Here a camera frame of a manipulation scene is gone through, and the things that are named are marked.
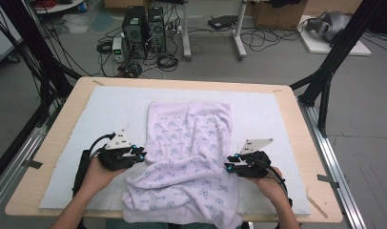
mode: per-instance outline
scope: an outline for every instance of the forearm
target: forearm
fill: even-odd
[[[295,218],[295,214],[292,211],[291,205],[289,204],[289,201],[287,201],[286,199],[280,201],[272,201],[272,204],[276,209],[280,229],[300,228]]]
[[[83,218],[84,211],[93,197],[93,193],[80,190],[60,214],[51,229],[74,229]]]

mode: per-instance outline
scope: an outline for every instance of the floor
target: floor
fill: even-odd
[[[115,12],[107,12],[102,3],[93,1],[88,17],[89,31],[86,34],[61,33],[63,47],[87,73],[102,72],[97,64],[99,53],[97,40],[106,32],[121,25],[113,18]],[[67,10],[66,13],[78,13]],[[55,14],[57,20],[63,15]],[[196,17],[190,20],[190,27],[209,28],[210,17]],[[251,18],[245,26],[251,27]],[[243,37],[250,42],[250,36]],[[369,38],[387,49],[387,41]],[[346,176],[348,185],[356,200],[357,207],[367,228],[387,228],[387,51],[376,44],[361,39],[372,52],[366,56],[348,56],[337,70],[330,95],[327,119],[327,134],[336,152],[336,157]],[[248,57],[238,61],[236,50],[227,33],[192,33],[193,59],[182,58],[182,43],[175,38],[178,46],[176,57],[178,68],[164,75],[158,71],[147,71],[139,77],[171,80],[197,80],[218,82],[239,82],[255,84],[290,85],[317,70],[325,54],[309,54],[299,38],[281,40],[262,52],[250,51]],[[260,44],[260,37],[254,37],[254,44]],[[104,65],[105,73],[114,75],[116,65],[112,58]],[[39,99],[31,74],[24,62],[0,64],[0,156],[31,117]],[[302,94],[304,89],[295,91]],[[0,203],[0,228],[46,228],[54,218],[18,218],[4,213],[12,187]],[[104,228],[102,219],[87,219],[88,228]],[[275,228],[273,223],[256,223],[255,228]],[[339,224],[304,223],[302,228],[349,228],[346,220]]]

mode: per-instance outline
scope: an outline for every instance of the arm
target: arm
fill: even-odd
[[[275,168],[275,170],[282,177],[279,169]],[[281,229],[300,228],[285,193],[272,175],[267,175],[264,178],[248,178],[248,180],[254,182],[261,193],[271,201],[276,209]]]
[[[98,158],[93,158],[80,190],[60,214],[59,219],[57,219],[51,229],[76,228],[92,197],[108,186],[114,177],[125,171],[109,171],[101,165]]]

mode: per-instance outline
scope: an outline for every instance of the towel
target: towel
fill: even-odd
[[[240,225],[237,177],[224,168],[232,135],[230,105],[153,102],[147,125],[149,166],[140,177],[126,178],[124,220]]]

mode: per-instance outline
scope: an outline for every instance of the brown box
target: brown box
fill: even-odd
[[[310,0],[304,15],[317,16],[324,11],[338,10],[342,13],[355,13],[362,0]]]
[[[299,4],[286,5],[281,8],[273,8],[271,4],[265,2],[256,3],[253,10],[254,26],[296,30],[307,2],[308,0],[302,0]]]
[[[112,9],[125,9],[129,6],[145,6],[147,8],[148,2],[148,0],[104,0],[105,8]]]

